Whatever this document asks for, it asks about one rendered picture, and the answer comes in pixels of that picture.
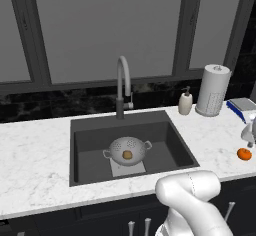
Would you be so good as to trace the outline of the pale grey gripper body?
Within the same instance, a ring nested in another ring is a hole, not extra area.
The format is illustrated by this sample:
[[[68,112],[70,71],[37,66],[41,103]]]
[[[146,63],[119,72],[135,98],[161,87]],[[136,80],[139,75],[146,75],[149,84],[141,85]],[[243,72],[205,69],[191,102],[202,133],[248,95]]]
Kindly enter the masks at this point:
[[[250,143],[256,143],[256,124],[251,122],[246,125],[246,127],[242,130],[241,138]]]

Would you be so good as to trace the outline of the white metal colander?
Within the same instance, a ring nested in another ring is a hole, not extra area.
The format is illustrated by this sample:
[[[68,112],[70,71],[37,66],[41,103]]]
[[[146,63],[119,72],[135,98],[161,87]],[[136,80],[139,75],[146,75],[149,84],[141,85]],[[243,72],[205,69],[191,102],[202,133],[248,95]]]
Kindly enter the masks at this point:
[[[119,165],[133,166],[140,163],[152,147],[150,141],[143,142],[135,137],[121,137],[114,140],[109,148],[103,151],[103,156],[106,159],[113,159]],[[123,152],[126,150],[132,152],[131,159],[123,158]]]

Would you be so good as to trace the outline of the pale square sink drain plate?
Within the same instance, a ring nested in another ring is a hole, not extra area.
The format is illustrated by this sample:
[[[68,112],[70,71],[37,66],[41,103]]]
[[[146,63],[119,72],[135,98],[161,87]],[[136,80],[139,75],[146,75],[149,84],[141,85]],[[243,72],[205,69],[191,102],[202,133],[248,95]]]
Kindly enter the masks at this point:
[[[122,166],[116,163],[113,159],[111,159],[110,165],[111,165],[112,175],[114,177],[144,173],[146,171],[143,162],[140,162],[133,166]]]

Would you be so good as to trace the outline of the grey arched sink faucet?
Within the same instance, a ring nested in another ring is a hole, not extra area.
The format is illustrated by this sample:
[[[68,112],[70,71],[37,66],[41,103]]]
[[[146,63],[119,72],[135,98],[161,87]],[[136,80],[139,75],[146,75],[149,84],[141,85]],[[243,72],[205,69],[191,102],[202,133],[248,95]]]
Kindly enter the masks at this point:
[[[131,89],[131,77],[126,58],[120,56],[117,61],[117,98],[116,118],[124,118],[125,109],[133,109],[133,93]]]

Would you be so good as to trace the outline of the dark grey sink basin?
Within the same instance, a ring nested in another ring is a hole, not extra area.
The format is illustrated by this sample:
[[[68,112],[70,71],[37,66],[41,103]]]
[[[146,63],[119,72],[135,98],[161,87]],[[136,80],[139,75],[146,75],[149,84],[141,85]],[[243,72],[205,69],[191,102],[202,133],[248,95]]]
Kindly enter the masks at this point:
[[[110,160],[103,156],[120,137],[135,137],[153,145],[142,160],[146,171],[114,177]],[[198,165],[167,112],[153,111],[75,119],[70,125],[70,176],[72,186],[194,168]]]

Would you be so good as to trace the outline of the orange fruit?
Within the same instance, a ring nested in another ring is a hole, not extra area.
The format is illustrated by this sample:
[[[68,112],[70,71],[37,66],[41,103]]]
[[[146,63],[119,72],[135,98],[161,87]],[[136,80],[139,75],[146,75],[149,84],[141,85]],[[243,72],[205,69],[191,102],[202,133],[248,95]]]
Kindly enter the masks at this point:
[[[252,153],[250,150],[246,149],[246,148],[240,148],[237,151],[237,156],[244,161],[248,161],[252,158]]]

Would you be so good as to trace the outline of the blue and grey kitchen scale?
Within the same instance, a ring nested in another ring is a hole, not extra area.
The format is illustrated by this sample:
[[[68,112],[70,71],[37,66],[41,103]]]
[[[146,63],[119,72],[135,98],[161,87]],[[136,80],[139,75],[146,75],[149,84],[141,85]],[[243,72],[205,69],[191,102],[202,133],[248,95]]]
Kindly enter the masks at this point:
[[[229,99],[226,106],[245,124],[251,123],[256,117],[256,104],[248,98]]]

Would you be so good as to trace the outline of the white paper towel roll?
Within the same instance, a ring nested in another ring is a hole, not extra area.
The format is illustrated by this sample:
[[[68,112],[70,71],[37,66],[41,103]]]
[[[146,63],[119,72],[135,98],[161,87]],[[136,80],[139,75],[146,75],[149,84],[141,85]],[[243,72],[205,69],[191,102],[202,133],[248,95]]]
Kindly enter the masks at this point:
[[[205,117],[220,113],[232,71],[222,65],[209,64],[204,68],[195,111]]]

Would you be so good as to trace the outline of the dark cupboard door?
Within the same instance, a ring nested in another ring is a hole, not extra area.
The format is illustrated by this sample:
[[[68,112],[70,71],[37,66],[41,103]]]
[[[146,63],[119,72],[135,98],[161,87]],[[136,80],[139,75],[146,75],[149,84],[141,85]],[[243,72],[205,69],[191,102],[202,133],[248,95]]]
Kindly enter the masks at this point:
[[[139,236],[144,236],[145,233],[145,219],[150,218],[150,226],[148,236],[155,236],[155,232],[159,226],[165,221],[168,214],[167,207],[150,208],[140,212],[139,220]]]
[[[220,194],[211,203],[225,216],[230,202],[235,205],[227,224],[234,236],[256,236],[256,179],[222,182]]]
[[[129,223],[134,222],[133,236],[138,236],[139,213],[123,212],[94,218],[81,218],[85,236],[130,236]]]

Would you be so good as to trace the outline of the cream soap dispenser bottle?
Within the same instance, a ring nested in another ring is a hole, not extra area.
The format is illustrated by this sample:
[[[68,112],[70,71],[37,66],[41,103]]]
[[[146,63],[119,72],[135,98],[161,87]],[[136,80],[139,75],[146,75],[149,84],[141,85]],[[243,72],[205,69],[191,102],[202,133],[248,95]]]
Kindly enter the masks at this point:
[[[178,103],[178,112],[181,115],[188,115],[192,109],[193,96],[190,93],[190,87],[186,86],[184,88],[184,93],[181,94]]]

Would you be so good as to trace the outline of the dark false drawer front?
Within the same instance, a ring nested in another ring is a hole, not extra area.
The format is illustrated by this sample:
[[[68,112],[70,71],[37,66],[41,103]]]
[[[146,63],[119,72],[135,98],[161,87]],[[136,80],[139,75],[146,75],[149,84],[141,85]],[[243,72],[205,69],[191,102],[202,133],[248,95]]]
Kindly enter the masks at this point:
[[[105,213],[115,213],[125,210],[136,210],[141,207],[148,206],[159,206],[155,194],[132,197],[122,200],[109,201],[105,203],[92,204],[87,206],[78,207],[75,209],[75,214],[77,218],[86,218],[92,216],[103,216]]]

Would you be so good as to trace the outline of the dark framed window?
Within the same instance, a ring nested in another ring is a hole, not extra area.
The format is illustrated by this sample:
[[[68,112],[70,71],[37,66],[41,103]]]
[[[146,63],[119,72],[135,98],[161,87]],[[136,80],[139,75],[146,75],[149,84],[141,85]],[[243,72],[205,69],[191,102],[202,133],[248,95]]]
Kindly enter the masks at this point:
[[[0,0],[0,93],[199,79],[233,69],[254,0]]]

